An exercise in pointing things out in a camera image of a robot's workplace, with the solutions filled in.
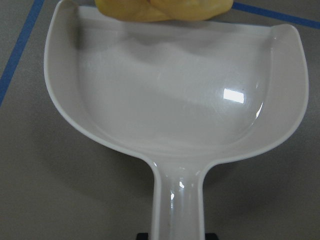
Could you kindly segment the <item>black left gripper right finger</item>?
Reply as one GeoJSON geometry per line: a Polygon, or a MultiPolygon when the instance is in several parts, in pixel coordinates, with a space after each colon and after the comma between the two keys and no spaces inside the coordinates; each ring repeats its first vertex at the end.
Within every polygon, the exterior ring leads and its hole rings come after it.
{"type": "Polygon", "coordinates": [[[219,240],[219,237],[213,232],[206,233],[205,234],[205,240],[219,240]]]}

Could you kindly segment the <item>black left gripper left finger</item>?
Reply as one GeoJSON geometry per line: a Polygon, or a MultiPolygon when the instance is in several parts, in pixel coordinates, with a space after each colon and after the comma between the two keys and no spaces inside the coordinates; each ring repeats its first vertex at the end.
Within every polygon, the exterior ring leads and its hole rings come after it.
{"type": "Polygon", "coordinates": [[[136,235],[136,240],[149,240],[149,234],[147,232],[139,232],[136,235]]]}

